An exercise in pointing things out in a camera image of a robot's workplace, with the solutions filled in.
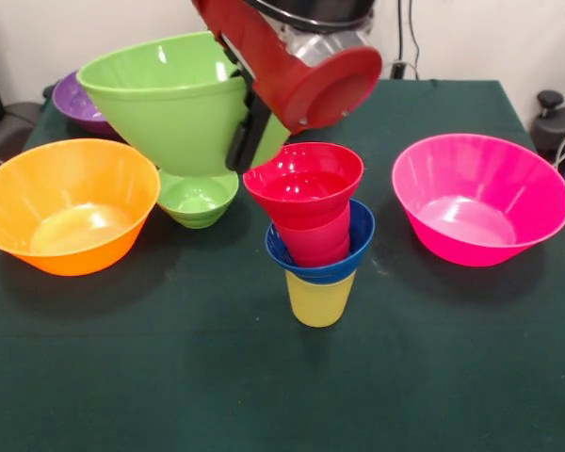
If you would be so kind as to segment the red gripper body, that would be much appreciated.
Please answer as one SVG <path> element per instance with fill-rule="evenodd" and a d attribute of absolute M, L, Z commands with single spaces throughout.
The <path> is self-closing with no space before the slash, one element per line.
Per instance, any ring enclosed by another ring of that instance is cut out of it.
<path fill-rule="evenodd" d="M 252 90 L 291 132 L 331 126 L 382 72 L 369 42 L 371 1 L 196 1 L 208 29 L 246 69 Z"/>

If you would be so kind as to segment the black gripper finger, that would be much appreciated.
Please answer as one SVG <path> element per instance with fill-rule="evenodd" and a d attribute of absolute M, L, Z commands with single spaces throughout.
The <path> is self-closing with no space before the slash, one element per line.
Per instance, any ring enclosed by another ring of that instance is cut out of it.
<path fill-rule="evenodd" d="M 244 104 L 247 114 L 235 129 L 225 159 L 226 168 L 236 173 L 250 168 L 271 117 L 270 108 L 252 89 L 248 90 Z"/>

